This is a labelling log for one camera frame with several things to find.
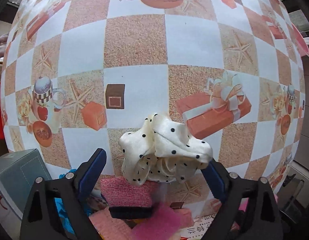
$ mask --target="white fabric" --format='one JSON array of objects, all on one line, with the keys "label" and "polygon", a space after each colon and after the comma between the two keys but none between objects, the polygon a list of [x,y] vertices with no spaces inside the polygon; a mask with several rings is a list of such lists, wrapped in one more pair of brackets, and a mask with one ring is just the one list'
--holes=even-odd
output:
[{"label": "white fabric", "polygon": [[123,134],[119,145],[124,152],[122,174],[133,185],[147,179],[183,183],[212,159],[208,143],[162,114],[149,115],[140,130]]}]

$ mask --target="pink sponge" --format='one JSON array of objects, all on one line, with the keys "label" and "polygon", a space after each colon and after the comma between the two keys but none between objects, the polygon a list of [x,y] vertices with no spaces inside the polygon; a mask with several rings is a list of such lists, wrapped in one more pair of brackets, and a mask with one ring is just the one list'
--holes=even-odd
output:
[{"label": "pink sponge", "polygon": [[180,227],[180,214],[160,204],[152,217],[136,225],[131,232],[134,240],[168,240]]}]

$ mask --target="blue cloth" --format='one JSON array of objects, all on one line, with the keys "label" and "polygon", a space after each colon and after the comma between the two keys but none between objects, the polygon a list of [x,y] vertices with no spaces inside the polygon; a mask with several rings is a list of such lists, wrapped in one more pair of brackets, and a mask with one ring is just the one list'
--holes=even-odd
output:
[{"label": "blue cloth", "polygon": [[[75,172],[77,169],[72,169],[69,170],[69,172]],[[59,179],[63,178],[65,176],[65,174],[60,174]],[[67,230],[68,232],[74,234],[74,231],[72,229],[72,226],[70,224],[69,218],[68,218],[68,214],[65,211],[63,202],[61,198],[55,198],[55,202],[56,202],[56,208],[58,210],[58,214],[59,217],[61,219],[62,222],[62,226],[64,228],[64,230]],[[85,214],[87,216],[90,216],[92,214],[92,210],[90,209],[90,207],[86,204],[86,203],[81,203],[83,211],[85,212]]]}]

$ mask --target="starfish print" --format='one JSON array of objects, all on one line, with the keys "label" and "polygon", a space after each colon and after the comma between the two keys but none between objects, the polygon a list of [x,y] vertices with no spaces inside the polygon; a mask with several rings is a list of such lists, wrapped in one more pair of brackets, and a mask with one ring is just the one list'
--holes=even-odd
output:
[{"label": "starfish print", "polygon": [[67,103],[65,106],[74,105],[73,123],[75,123],[76,120],[77,120],[80,108],[83,108],[83,107],[86,106],[86,104],[84,103],[85,98],[91,92],[91,90],[93,90],[94,87],[89,87],[81,95],[78,95],[76,90],[74,89],[72,83],[70,82],[70,80],[69,80],[69,84],[70,84],[70,87],[71,87],[71,93],[72,93],[72,98],[73,99],[69,103]]},{"label": "starfish print", "polygon": [[231,48],[227,48],[226,50],[239,53],[237,66],[240,67],[243,58],[245,58],[250,64],[253,64],[252,59],[247,52],[247,49],[250,48],[251,43],[242,44],[241,41],[239,40],[238,35],[235,32],[233,32],[233,35],[234,35],[234,40],[235,40],[236,46],[231,47]]},{"label": "starfish print", "polygon": [[48,67],[52,71],[51,63],[48,61],[48,57],[51,53],[51,50],[48,52],[44,52],[43,46],[41,46],[40,49],[40,60],[39,62],[34,66],[34,68],[39,68],[39,76],[41,75],[42,69],[44,66]]},{"label": "starfish print", "polygon": [[197,197],[200,197],[201,195],[198,194],[196,192],[197,189],[199,189],[201,187],[200,184],[197,184],[195,186],[191,186],[190,183],[188,181],[186,181],[184,183],[185,185],[185,189],[183,188],[182,190],[180,190],[179,192],[176,193],[176,195],[178,194],[184,194],[185,193],[185,196],[182,198],[181,201],[185,201],[189,196],[191,195],[194,195],[194,196],[197,196]]}]

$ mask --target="checkered tablecloth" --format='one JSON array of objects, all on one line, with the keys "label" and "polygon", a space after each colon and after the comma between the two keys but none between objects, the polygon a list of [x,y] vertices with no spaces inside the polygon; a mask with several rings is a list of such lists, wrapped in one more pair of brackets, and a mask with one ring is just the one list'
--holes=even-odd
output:
[{"label": "checkered tablecloth", "polygon": [[[150,113],[183,122],[176,102],[203,92],[207,79],[220,79],[227,70],[240,78],[251,110],[203,140],[228,171],[248,179],[265,176],[277,192],[297,150],[305,100],[302,61],[282,2],[183,0],[171,8],[180,0],[169,0],[169,8],[154,8],[149,1],[23,0],[1,78],[8,149],[39,149],[57,178],[99,147],[108,155],[102,175],[121,176],[120,136],[138,130]],[[52,109],[53,120],[43,111],[49,102],[40,110],[33,106],[39,77],[51,81],[51,91],[59,89],[53,100],[64,95]],[[124,95],[113,97],[124,99],[121,109],[106,106],[108,84],[125,84]],[[280,124],[287,120],[280,117],[286,111],[280,100],[288,85],[295,104],[282,134]],[[105,108],[106,124],[98,130],[83,117],[90,102]],[[48,147],[34,136],[33,111],[54,125]],[[184,202],[197,217],[219,207],[199,171],[184,184],[169,184],[167,201]]]}]

